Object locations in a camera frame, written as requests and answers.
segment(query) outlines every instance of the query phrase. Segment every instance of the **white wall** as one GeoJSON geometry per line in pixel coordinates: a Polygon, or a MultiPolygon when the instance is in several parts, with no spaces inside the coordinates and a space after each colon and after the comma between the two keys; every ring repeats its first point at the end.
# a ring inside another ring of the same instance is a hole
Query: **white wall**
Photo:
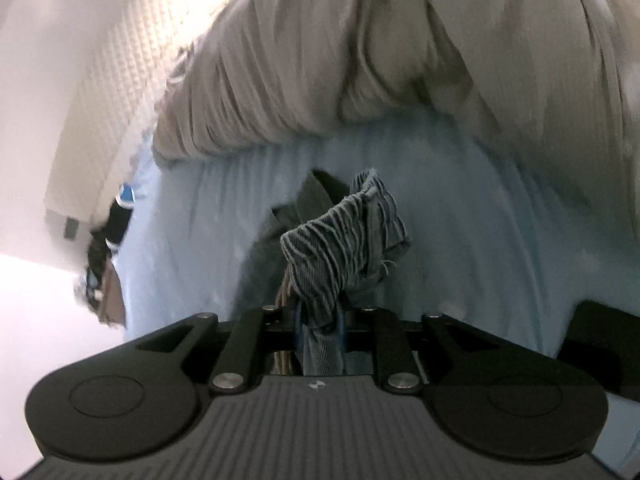
{"type": "Polygon", "coordinates": [[[0,255],[0,476],[40,459],[24,401],[49,372],[119,345],[124,333],[76,303],[73,272],[0,255]]]}
{"type": "Polygon", "coordinates": [[[86,231],[42,201],[74,89],[129,0],[0,0],[0,254],[60,269],[84,262],[86,231]]]}
{"type": "Polygon", "coordinates": [[[128,0],[0,0],[0,476],[39,453],[24,421],[31,387],[48,372],[117,345],[122,332],[73,298],[86,232],[42,201],[58,137],[92,48],[128,0]]]}

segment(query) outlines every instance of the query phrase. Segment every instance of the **beige fabric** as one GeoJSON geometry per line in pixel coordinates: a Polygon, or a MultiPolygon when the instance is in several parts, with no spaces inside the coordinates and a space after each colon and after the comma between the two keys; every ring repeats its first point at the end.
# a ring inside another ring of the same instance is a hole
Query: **beige fabric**
{"type": "Polygon", "coordinates": [[[636,136],[607,13],[606,0],[235,0],[154,148],[203,158],[432,103],[631,229],[636,136]]]}
{"type": "Polygon", "coordinates": [[[625,151],[631,154],[630,184],[640,233],[640,0],[608,0],[618,26],[616,57],[625,119],[625,151]]]}

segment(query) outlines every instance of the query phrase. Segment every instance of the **blue object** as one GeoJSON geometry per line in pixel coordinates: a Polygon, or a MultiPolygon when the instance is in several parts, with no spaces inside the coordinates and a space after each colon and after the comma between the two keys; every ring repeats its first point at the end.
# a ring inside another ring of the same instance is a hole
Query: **blue object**
{"type": "MultiPolygon", "coordinates": [[[[375,302],[402,318],[437,309],[555,356],[584,299],[640,316],[635,242],[605,232],[585,206],[561,200],[429,110],[164,173],[149,142],[116,260],[129,338],[195,312],[228,318],[240,264],[265,215],[290,202],[312,168],[344,182],[375,168],[395,197],[413,243],[375,302]]],[[[608,398],[594,452],[619,469],[638,450],[640,405],[608,398]]]]}
{"type": "Polygon", "coordinates": [[[133,188],[129,184],[122,184],[122,186],[120,186],[120,192],[116,197],[116,201],[120,207],[133,209],[133,203],[135,201],[133,188]]]}

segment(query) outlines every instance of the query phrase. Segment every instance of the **gray cloth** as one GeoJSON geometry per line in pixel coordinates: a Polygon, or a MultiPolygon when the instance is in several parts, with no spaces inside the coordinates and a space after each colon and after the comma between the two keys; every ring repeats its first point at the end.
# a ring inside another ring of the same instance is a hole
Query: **gray cloth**
{"type": "Polygon", "coordinates": [[[366,301],[410,244],[393,196],[374,170],[359,174],[348,196],[346,189],[316,170],[293,204],[273,209],[243,265],[234,301],[235,316],[271,303],[289,267],[301,301],[305,375],[344,372],[338,295],[366,301]]]}
{"type": "Polygon", "coordinates": [[[154,149],[204,158],[433,104],[631,229],[639,130],[614,11],[608,0],[234,0],[160,114],[154,149]]]}

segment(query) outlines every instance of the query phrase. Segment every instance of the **crumpled cloth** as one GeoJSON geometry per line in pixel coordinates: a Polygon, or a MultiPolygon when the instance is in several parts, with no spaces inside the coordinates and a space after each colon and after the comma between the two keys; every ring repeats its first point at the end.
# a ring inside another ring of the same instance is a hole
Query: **crumpled cloth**
{"type": "Polygon", "coordinates": [[[371,290],[409,248],[396,202],[375,170],[364,171],[349,196],[284,233],[280,244],[301,301],[305,375],[340,375],[338,296],[371,290]]]}
{"type": "Polygon", "coordinates": [[[409,246],[396,202],[375,170],[360,173],[350,188],[313,170],[292,203],[271,209],[242,264],[232,317],[293,291],[305,375],[340,375],[338,295],[365,306],[409,246]]]}

